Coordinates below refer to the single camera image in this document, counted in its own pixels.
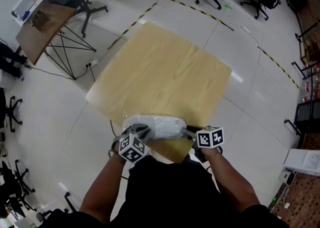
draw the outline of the hazard tape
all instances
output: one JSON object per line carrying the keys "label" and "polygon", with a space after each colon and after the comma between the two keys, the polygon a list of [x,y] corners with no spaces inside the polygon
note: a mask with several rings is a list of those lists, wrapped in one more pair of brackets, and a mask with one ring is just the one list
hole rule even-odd
{"label": "hazard tape", "polygon": [[[134,21],[134,22],[128,27],[128,29],[126,29],[126,30],[107,48],[107,50],[111,49],[120,39],[122,39],[122,38],[124,37],[124,35],[125,35],[136,23],[138,23],[141,18],[143,18],[143,17],[146,15],[146,13],[148,13],[150,10],[153,9],[153,7],[154,7],[155,5],[157,5],[158,1],[157,1],[156,3],[154,3],[151,7],[149,7],[142,15],[140,15],[140,16],[137,18],[137,20]],[[225,24],[224,21],[222,21],[222,20],[214,17],[213,15],[211,15],[211,14],[209,14],[209,13],[206,13],[206,12],[200,10],[200,9],[197,9],[197,8],[195,8],[195,7],[193,7],[193,6],[184,4],[184,3],[180,2],[180,1],[177,1],[177,0],[170,0],[170,1],[175,2],[175,3],[179,3],[179,4],[181,4],[181,5],[185,6],[185,7],[188,7],[188,8],[190,8],[190,9],[192,9],[192,10],[195,10],[195,11],[198,11],[198,12],[200,12],[200,13],[202,13],[202,14],[205,14],[205,15],[207,15],[208,17],[211,17],[211,18],[213,18],[214,20],[218,21],[219,23],[223,24],[224,26],[228,27],[228,28],[229,28],[230,30],[232,30],[233,32],[235,31],[235,30],[232,29],[229,25]]]}
{"label": "hazard tape", "polygon": [[258,49],[260,49],[267,57],[269,57],[288,77],[289,79],[293,82],[294,85],[296,85],[296,87],[299,89],[299,86],[297,85],[297,83],[290,77],[290,75],[285,71],[285,69],[283,69],[281,67],[280,64],[278,64],[278,62],[276,60],[274,60],[264,49],[262,49],[261,47],[257,47]]}

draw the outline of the white tile floor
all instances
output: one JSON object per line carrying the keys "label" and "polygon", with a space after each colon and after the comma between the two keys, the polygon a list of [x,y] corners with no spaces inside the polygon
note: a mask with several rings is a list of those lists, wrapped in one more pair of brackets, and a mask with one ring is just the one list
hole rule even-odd
{"label": "white tile floor", "polygon": [[[97,52],[69,49],[68,55],[76,75],[85,64],[99,59],[93,67],[95,77],[103,71],[117,51],[145,21],[152,21],[194,44],[232,68],[225,94],[212,114],[210,125],[224,127],[225,157],[253,185],[260,202],[268,205],[281,183],[278,175],[288,149],[297,143],[285,118],[293,118],[298,90],[290,79],[257,46],[262,46],[300,84],[299,74],[291,62],[299,62],[299,32],[295,14],[285,0],[274,10],[267,10],[265,21],[253,18],[250,6],[241,0],[221,0],[222,10],[211,0],[179,0],[230,22],[231,31],[214,19],[170,0],[157,5],[137,23],[111,50],[108,46],[157,0],[91,0],[92,6],[107,5],[92,16],[85,40]],[[68,26],[79,33],[84,16]],[[248,35],[241,26],[251,31]],[[37,68],[63,74],[44,55]],[[15,134],[7,130],[8,159],[20,159],[30,170],[28,179],[45,209],[64,208],[64,192],[73,201],[81,201],[106,161],[113,134],[107,118],[87,104],[86,91],[94,83],[90,72],[74,83],[37,70],[25,70],[23,82],[17,81],[7,96],[23,99],[18,114],[23,125]],[[124,175],[128,175],[127,164]],[[112,216],[125,200],[126,181]]]}

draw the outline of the forearm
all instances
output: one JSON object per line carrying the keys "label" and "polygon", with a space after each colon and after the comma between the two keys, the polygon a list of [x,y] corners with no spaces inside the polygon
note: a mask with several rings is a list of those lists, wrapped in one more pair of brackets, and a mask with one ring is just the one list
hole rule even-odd
{"label": "forearm", "polygon": [[117,154],[108,160],[86,193],[79,211],[97,218],[104,224],[110,221],[124,165],[123,158]]}
{"label": "forearm", "polygon": [[210,154],[205,157],[211,165],[219,190],[230,199],[234,208],[238,212],[242,212],[252,205],[260,204],[252,185],[232,167],[217,149],[210,150]]}

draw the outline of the wooden table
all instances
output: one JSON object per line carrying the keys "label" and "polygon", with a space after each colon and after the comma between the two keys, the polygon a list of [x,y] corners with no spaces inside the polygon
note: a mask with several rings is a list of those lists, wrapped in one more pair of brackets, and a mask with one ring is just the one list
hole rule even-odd
{"label": "wooden table", "polygon": [[[111,60],[86,99],[119,126],[143,114],[175,116],[205,127],[230,75],[231,69],[214,56],[147,22]],[[185,138],[147,145],[175,163],[192,147]]]}
{"label": "wooden table", "polygon": [[41,28],[41,31],[31,26],[32,19],[29,19],[15,37],[33,65],[38,62],[58,31],[76,12],[74,8],[50,3],[43,3],[38,9],[49,17],[49,21]]}

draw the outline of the black pants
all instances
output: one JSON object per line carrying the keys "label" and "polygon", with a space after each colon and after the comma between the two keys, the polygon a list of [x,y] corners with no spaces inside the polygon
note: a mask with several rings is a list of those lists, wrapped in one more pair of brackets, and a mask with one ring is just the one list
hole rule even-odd
{"label": "black pants", "polygon": [[20,69],[8,62],[6,58],[9,58],[20,64],[25,64],[27,58],[13,52],[10,47],[0,42],[0,69],[16,78],[20,78]]}

